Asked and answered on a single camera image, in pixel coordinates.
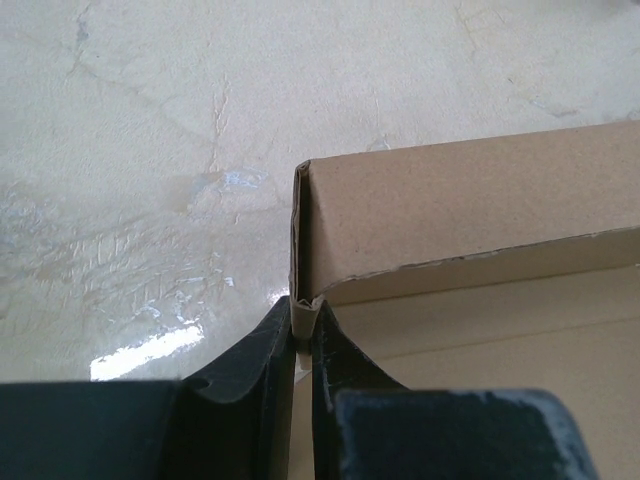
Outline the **cardboard box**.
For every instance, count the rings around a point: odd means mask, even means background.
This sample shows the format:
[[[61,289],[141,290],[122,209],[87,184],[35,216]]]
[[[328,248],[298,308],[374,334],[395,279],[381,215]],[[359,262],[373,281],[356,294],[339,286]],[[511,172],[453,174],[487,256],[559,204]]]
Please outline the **cardboard box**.
[[[639,124],[343,155],[295,172],[290,291],[417,388],[541,388],[639,475]]]

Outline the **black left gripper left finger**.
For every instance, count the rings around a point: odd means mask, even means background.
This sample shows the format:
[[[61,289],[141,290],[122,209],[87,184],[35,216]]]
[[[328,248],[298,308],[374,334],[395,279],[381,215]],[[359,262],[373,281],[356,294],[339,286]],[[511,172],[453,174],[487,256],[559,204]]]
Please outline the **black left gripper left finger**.
[[[9,383],[5,479],[284,479],[295,348],[287,297],[182,380]]]

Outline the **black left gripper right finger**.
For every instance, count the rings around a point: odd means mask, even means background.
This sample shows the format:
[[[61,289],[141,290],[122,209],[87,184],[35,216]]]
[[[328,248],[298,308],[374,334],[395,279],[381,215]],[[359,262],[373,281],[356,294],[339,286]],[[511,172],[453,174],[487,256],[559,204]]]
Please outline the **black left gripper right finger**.
[[[318,479],[596,479],[572,415],[538,389],[411,390],[322,304],[311,340]]]

